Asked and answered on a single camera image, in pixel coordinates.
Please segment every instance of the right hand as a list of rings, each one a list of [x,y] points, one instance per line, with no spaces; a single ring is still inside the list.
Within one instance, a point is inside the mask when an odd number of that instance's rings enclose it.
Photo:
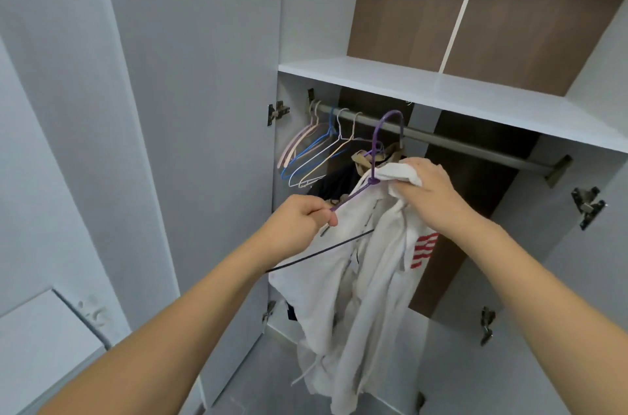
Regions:
[[[405,158],[400,163],[411,165],[423,186],[407,182],[395,182],[393,185],[430,228],[453,239],[456,230],[480,216],[453,189],[449,175],[441,165],[419,157]]]

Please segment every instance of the red stripes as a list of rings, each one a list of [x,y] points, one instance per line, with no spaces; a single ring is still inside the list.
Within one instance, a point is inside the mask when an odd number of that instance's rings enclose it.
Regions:
[[[438,239],[438,233],[432,233],[431,235],[419,236],[419,239],[414,245],[414,257],[412,258],[411,269],[419,268],[423,263],[422,259],[427,259],[431,256],[434,246],[436,246],[436,240]]]

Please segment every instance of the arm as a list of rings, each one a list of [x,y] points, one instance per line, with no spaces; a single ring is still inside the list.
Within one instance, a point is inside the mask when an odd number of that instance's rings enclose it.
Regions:
[[[67,384],[42,415],[175,415],[194,380],[266,269],[300,253],[338,223],[318,197],[292,196],[189,292]]]
[[[423,187],[398,182],[397,188],[431,228],[480,267],[571,413],[627,413],[628,334],[471,209],[440,165],[424,158],[405,162]]]

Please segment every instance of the left hand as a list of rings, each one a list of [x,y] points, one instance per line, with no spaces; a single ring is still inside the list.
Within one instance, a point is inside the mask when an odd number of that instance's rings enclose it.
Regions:
[[[266,268],[304,251],[325,224],[336,226],[338,218],[331,207],[315,196],[288,197],[250,239],[264,258]]]

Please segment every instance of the white shelf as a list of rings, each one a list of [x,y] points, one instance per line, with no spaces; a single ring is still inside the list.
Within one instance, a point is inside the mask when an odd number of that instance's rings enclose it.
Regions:
[[[0,317],[0,412],[33,414],[104,353],[100,340],[52,291]]]
[[[628,153],[628,138],[566,98],[348,56],[279,71]]]

